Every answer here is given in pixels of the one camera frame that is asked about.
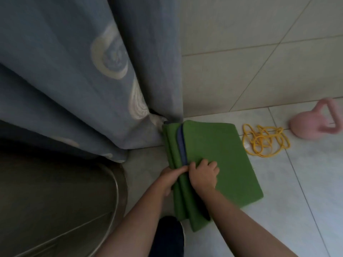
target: pink kettlebell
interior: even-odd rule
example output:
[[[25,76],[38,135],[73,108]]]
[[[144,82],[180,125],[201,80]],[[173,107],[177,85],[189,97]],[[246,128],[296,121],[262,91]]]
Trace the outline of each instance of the pink kettlebell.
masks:
[[[329,122],[320,111],[327,104],[330,114],[335,122],[335,127],[329,127]],[[302,112],[289,121],[292,132],[303,139],[315,140],[324,134],[337,134],[343,129],[343,119],[338,106],[332,98],[324,98],[318,101],[312,111]]]

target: curtain fold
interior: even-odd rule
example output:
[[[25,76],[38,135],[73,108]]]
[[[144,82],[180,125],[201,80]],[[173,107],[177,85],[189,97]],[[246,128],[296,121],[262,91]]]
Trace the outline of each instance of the curtain fold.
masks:
[[[0,18],[0,120],[119,162],[182,120],[175,0],[1,0]]]

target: yellow rope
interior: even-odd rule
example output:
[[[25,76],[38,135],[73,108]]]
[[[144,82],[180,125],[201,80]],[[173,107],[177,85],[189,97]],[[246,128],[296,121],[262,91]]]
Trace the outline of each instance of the yellow rope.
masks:
[[[253,156],[260,156],[262,158],[269,158],[272,156],[275,156],[278,154],[282,149],[288,149],[290,147],[289,140],[287,136],[283,133],[282,127],[274,127],[274,126],[266,126],[262,127],[261,125],[257,125],[258,132],[254,131],[254,129],[249,124],[243,124],[243,138],[242,143],[244,146],[245,139],[248,140],[248,142],[251,145],[251,149],[253,152],[248,151],[245,149],[245,151]],[[279,149],[275,152],[273,152],[273,139],[277,141],[279,144]],[[269,154],[263,154],[264,148],[270,148]]]

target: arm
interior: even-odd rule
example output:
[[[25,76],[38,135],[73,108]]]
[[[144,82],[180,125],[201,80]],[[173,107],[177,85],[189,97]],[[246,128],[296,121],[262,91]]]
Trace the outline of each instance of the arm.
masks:
[[[226,244],[237,257],[296,257],[283,243],[215,190],[216,162],[189,166],[191,184],[204,201]]]
[[[164,196],[187,166],[165,168],[122,222],[101,246],[97,257],[146,257],[150,252],[162,210]]]

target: green mat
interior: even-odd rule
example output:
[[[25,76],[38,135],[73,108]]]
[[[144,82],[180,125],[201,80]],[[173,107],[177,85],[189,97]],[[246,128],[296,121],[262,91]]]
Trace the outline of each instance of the green mat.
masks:
[[[171,168],[182,166],[176,141],[180,124],[165,124],[163,134]],[[203,158],[216,161],[220,168],[216,189],[239,207],[263,197],[236,127],[226,123],[185,121],[183,136],[188,163],[198,165]],[[189,218],[191,228],[197,231],[210,221],[203,202],[192,188],[188,173],[174,185],[175,215],[179,220]]]

